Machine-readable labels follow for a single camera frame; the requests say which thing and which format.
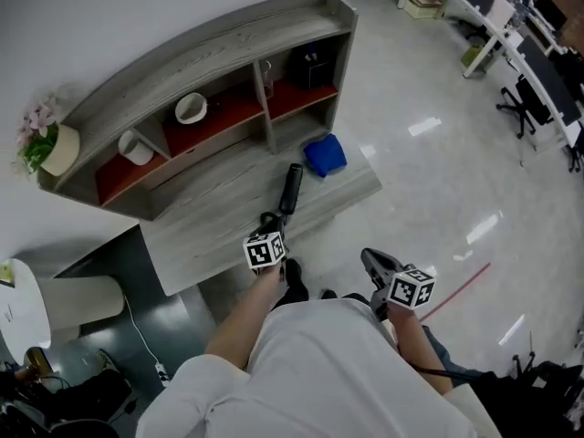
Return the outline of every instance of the wooden shelf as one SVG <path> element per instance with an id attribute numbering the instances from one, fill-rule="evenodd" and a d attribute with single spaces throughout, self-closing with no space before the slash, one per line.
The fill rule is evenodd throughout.
<path id="1" fill-rule="evenodd" d="M 262 115 L 253 86 L 238 85 L 208 99 L 207 115 L 193 125 L 178 121 L 163 125 L 171 156 L 192 150 L 221 131 Z"/>
<path id="2" fill-rule="evenodd" d="M 166 161 L 158 152 L 146 165 L 136 165 L 125 157 L 116 154 L 114 158 L 102 165 L 95 172 L 98 187 L 99 204 L 104 206 L 128 190 L 134 183 L 154 172 Z"/>
<path id="3" fill-rule="evenodd" d="M 267 100 L 267 108 L 271 119 L 278 120 L 337 94 L 332 85 L 304 90 L 287 79 L 280 79 L 274 83 L 274 96 Z"/>

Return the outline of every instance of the glossy tile floor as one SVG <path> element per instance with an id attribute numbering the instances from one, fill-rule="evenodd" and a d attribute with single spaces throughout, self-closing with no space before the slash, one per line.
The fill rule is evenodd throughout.
<path id="1" fill-rule="evenodd" d="M 360 250 L 370 246 L 437 272 L 425 313 L 490 263 L 427 324 L 468 367 L 506 372 L 514 353 L 528 354 L 530 330 L 539 360 L 562 360 L 584 308 L 582 176 L 560 150 L 519 165 L 527 142 L 495 109 L 517 78 L 504 60 L 464 79 L 468 43 L 451 22 L 414 20 L 397 0 L 349 2 L 360 21 L 335 128 L 359 138 L 383 190 L 290 244 L 309 290 L 369 297 Z M 442 124 L 412 136 L 429 118 Z M 200 285 L 216 318 L 245 288 L 244 272 Z"/>

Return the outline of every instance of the white wall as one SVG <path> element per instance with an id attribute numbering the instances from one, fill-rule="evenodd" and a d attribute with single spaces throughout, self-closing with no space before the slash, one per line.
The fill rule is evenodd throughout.
<path id="1" fill-rule="evenodd" d="M 132 219 L 59 199 L 10 171 L 16 125 L 39 93 L 79 101 L 182 31 L 262 0 L 0 0 L 0 259 L 25 251 L 61 270 Z"/>

